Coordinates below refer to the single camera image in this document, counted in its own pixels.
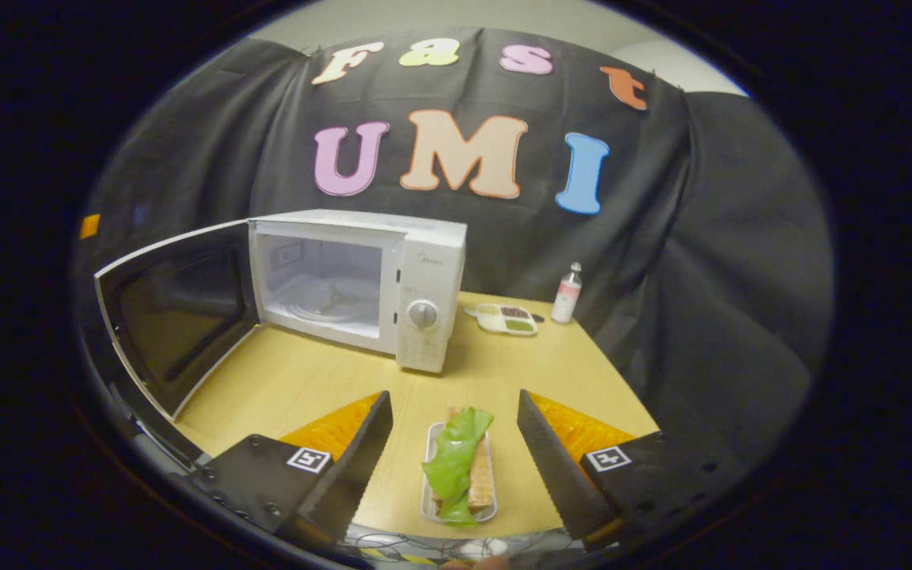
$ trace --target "microwave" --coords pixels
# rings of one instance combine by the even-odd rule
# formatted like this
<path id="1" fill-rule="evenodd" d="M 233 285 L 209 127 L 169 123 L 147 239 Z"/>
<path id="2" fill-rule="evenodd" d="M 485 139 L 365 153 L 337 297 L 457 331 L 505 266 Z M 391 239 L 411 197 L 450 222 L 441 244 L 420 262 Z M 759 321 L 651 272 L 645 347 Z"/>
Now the microwave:
<path id="1" fill-rule="evenodd" d="M 177 235 L 94 274 L 120 361 L 173 421 L 260 324 L 441 372 L 466 224 L 307 210 Z"/>

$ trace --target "bottle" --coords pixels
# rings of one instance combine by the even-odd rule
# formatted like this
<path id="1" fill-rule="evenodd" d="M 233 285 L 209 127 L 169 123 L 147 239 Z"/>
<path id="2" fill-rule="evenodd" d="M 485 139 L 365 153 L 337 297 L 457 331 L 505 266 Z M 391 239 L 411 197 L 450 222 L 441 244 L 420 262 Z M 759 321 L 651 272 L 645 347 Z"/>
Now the bottle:
<path id="1" fill-rule="evenodd" d="M 558 295 L 554 297 L 554 307 L 551 307 L 551 321 L 561 324 L 572 320 L 572 311 L 576 308 L 576 300 L 580 298 L 580 289 L 583 288 L 583 280 L 580 279 L 582 264 L 575 262 L 568 269 L 571 271 L 561 278 Z"/>

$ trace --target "hand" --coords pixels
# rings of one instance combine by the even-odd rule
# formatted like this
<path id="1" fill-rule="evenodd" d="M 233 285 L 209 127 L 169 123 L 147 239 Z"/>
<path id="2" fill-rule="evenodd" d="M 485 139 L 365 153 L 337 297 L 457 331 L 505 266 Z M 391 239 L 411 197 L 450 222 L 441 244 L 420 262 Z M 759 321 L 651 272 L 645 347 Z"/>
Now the hand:
<path id="1" fill-rule="evenodd" d="M 505 556 L 489 556 L 474 566 L 470 566 L 463 560 L 450 560 L 439 570 L 509 570 L 509 559 Z"/>

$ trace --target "table surface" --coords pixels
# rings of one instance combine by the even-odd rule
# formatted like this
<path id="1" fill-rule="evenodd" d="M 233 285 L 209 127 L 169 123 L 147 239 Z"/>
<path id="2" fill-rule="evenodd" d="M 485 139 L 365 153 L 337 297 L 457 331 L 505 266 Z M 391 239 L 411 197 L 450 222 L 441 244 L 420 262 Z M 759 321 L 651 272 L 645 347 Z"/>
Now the table surface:
<path id="1" fill-rule="evenodd" d="M 549 318 L 551 304 L 461 292 L 441 374 L 403 370 L 390 355 L 260 327 L 185 405 L 175 427 L 216 457 L 252 433 L 279 438 L 351 401 L 389 390 L 393 429 L 354 523 L 433 538 L 487 538 L 562 526 L 516 425 L 520 389 L 553 398 L 634 436 L 658 429 L 578 322 Z M 536 336 L 485 332 L 463 306 L 498 302 L 546 319 Z M 428 427 L 449 407 L 495 414 L 488 430 L 497 513 L 474 528 L 420 515 Z"/>

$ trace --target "lettuce leaf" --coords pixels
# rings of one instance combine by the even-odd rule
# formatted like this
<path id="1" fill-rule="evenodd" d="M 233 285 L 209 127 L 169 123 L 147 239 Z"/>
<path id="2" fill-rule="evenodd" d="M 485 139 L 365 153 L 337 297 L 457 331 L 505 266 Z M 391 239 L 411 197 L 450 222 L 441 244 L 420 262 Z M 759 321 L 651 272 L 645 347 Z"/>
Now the lettuce leaf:
<path id="1" fill-rule="evenodd" d="M 435 457 L 421 463 L 431 490 L 442 498 L 439 519 L 452 526 L 477 526 L 467 506 L 470 466 L 477 444 L 485 437 L 495 416 L 477 408 L 466 408 L 446 423 L 435 440 Z"/>

